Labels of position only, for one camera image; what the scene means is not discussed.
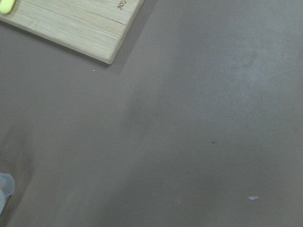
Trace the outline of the clear plastic egg box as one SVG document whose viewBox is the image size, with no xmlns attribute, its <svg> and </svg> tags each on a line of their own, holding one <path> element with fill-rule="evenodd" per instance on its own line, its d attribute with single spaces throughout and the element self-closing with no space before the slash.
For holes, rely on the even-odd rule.
<svg viewBox="0 0 303 227">
<path fill-rule="evenodd" d="M 2 214 L 6 203 L 15 192 L 15 181 L 10 174 L 0 173 L 0 213 Z"/>
</svg>

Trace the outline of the bamboo cutting board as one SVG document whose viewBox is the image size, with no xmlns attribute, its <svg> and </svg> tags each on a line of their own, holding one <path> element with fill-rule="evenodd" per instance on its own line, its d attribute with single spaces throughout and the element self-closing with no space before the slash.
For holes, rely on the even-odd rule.
<svg viewBox="0 0 303 227">
<path fill-rule="evenodd" d="M 3 22 L 112 64 L 142 0 L 17 0 Z"/>
</svg>

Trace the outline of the yellow plastic knife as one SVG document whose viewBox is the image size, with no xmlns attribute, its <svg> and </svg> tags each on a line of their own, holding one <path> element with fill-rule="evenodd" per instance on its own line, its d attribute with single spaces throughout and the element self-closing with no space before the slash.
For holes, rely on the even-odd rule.
<svg viewBox="0 0 303 227">
<path fill-rule="evenodd" d="M 8 14 L 12 11 L 15 4 L 15 0 L 0 0 L 0 12 L 2 14 Z"/>
</svg>

